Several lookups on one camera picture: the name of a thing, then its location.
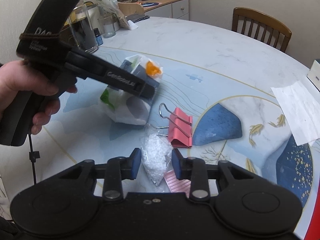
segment cabinet drawer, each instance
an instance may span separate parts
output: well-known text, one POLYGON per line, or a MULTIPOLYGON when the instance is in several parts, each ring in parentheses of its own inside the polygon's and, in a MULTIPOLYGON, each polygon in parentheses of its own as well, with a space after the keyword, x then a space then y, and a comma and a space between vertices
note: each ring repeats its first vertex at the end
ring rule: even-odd
POLYGON ((171 4, 167 4, 159 8, 155 8, 153 10, 145 12, 145 14, 149 16, 154 16, 154 17, 172 18, 171 4))
POLYGON ((182 0, 172 3, 172 16, 175 19, 189 13, 189 0, 182 0))
POLYGON ((189 20, 189 14, 187 13, 184 16, 181 16, 179 19, 188 21, 189 20))

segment white paper napkin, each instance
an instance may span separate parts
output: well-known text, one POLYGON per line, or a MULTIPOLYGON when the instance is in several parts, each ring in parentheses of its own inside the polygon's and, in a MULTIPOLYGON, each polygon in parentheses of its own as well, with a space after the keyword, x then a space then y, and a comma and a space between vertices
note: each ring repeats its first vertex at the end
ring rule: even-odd
POLYGON ((300 81, 271 88, 290 126, 297 146, 320 138, 320 104, 300 81))
POLYGON ((135 30, 136 28, 138 28, 138 25, 136 25, 132 20, 129 20, 128 24, 129 24, 129 27, 130 27, 131 31, 135 30))

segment wooden chair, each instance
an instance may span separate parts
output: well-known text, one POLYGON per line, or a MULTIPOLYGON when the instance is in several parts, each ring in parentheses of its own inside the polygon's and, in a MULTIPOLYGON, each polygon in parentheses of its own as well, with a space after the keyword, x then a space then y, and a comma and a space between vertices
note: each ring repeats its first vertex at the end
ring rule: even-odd
POLYGON ((291 31, 289 30, 289 28, 287 26, 285 26, 283 23, 279 22, 277 19, 274 19, 273 17, 266 15, 264 13, 261 13, 259 11, 249 9, 249 8, 237 7, 237 8, 234 8, 234 10, 233 10, 232 31, 234 31, 234 32, 237 32, 237 30, 238 30, 239 16, 244 17, 244 22, 243 22, 242 30, 241 30, 241 34, 243 34, 243 35, 244 35, 247 20, 251 19, 251 23, 250 23, 250 27, 249 27, 249 31, 248 31, 248 35, 247 35, 248 37, 251 37, 253 23, 255 21, 258 22, 257 30, 256 30, 255 35, 253 37, 255 40, 258 39, 260 27, 263 28, 263 25, 264 25, 264 30, 263 30, 263 33, 262 33, 262 36, 260 39, 260 41, 264 42, 267 28, 270 27, 272 30, 270 31, 270 35, 267 40, 268 45, 270 45, 273 32, 274 32, 274 30, 276 30, 278 32, 278 34, 276 35, 276 39, 273 44, 274 48, 276 48, 276 46, 278 44, 280 33, 283 34, 284 39, 282 41, 280 51, 285 52, 285 50, 287 49, 289 40, 291 38, 291 35, 292 35, 291 31))
POLYGON ((124 2, 118 2, 119 9, 122 11, 124 16, 129 16, 131 14, 143 14, 144 15, 144 9, 143 6, 139 3, 124 3, 124 2))

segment pink striped object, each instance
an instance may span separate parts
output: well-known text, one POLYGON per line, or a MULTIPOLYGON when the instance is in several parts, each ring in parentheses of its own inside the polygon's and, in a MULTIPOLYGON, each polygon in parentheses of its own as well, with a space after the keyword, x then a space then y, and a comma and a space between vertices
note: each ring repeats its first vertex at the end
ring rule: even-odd
POLYGON ((172 193, 174 192, 184 192, 186 193, 187 197, 189 197, 190 193, 190 184, 191 181, 188 179, 184 180, 178 180, 176 179, 176 174, 174 173, 174 170, 168 171, 164 175, 165 182, 167 183, 170 191, 172 193))

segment human hand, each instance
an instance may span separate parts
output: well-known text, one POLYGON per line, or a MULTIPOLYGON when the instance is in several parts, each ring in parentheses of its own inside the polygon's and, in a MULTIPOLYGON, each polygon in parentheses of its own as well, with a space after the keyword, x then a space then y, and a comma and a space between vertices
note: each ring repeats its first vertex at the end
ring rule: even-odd
MULTIPOLYGON (((0 67, 0 120, 18 91, 33 91, 38 95, 53 96, 58 90, 45 75, 29 66, 27 61, 17 60, 4 64, 0 67)), ((67 92, 76 93, 77 88, 72 86, 67 92)), ((49 101, 45 111, 33 117, 31 133, 38 134, 42 126, 50 121, 51 115, 56 114, 59 109, 59 100, 49 101)))

